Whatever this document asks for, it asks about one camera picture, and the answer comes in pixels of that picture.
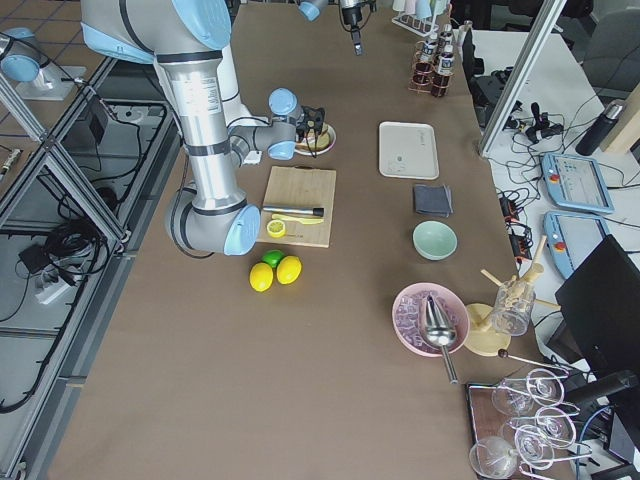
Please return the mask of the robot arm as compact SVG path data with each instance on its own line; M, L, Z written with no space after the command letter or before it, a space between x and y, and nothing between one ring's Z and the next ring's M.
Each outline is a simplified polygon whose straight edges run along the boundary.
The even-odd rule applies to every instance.
M289 160L295 143L321 132L325 111L303 106L288 89L269 97L269 121L249 125L232 113L220 78L229 58L232 23L224 1L84 1L83 36L92 50L150 64L174 110L193 181L172 199L165 226L183 251L225 255L249 252L261 216L236 182L253 151Z
M328 7L328 0L305 0L298 2L298 10L303 17L313 22ZM354 52L357 56L363 54L361 40L361 22L363 21L362 9L366 1L358 0L338 0L338 13L342 28L349 33Z

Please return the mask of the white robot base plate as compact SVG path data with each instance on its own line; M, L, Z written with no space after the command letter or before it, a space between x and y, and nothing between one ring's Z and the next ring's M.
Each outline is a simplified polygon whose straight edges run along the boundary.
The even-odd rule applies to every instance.
M228 128L238 126L262 126L269 124L269 117L265 115L254 115L238 99L232 99L223 103L225 123ZM243 163L257 165L262 159L260 150L250 150L245 156Z

